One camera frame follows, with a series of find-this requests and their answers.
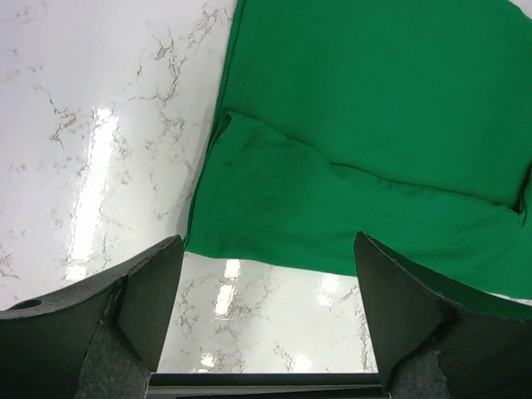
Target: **green towel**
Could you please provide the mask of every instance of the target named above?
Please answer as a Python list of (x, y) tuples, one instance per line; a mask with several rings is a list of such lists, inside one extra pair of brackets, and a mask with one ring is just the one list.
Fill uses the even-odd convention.
[(353, 274), (362, 230), (532, 298), (530, 71), (506, 0), (241, 0), (187, 249)]

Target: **folded green cloth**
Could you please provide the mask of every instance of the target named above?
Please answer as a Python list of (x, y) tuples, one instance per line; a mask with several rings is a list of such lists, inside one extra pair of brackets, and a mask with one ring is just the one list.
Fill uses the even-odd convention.
[(532, 298), (530, 71), (506, 0), (240, 0), (187, 249), (354, 274), (361, 230)]

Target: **white marble surface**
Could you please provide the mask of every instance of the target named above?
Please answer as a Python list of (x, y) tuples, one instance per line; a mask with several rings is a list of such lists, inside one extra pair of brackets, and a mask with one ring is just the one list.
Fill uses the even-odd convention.
[[(233, 9), (0, 2), (0, 310), (185, 232)], [(160, 371), (375, 370), (355, 278), (186, 254)]]

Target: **marble countertop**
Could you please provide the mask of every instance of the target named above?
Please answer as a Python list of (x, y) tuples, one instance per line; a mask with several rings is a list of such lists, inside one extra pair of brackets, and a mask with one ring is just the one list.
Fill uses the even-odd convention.
[[(184, 234), (234, 3), (2, 1), (0, 310)], [(186, 254), (159, 371), (374, 372), (357, 280)]]

